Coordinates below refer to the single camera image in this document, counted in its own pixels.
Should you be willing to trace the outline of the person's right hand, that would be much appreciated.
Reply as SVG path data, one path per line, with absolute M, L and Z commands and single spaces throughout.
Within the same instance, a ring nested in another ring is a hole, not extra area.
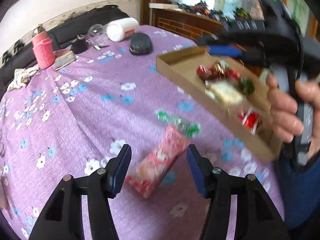
M 269 86 L 267 99 L 271 104 L 270 115 L 273 120 L 273 131 L 279 140 L 289 143 L 295 136 L 301 135 L 304 129 L 302 122 L 296 117 L 298 105 L 289 94 L 279 90 L 278 82 L 272 74 L 266 77 Z M 315 81 L 296 81 L 298 96 L 313 106 L 313 129 L 308 159 L 319 152 L 319 84 Z

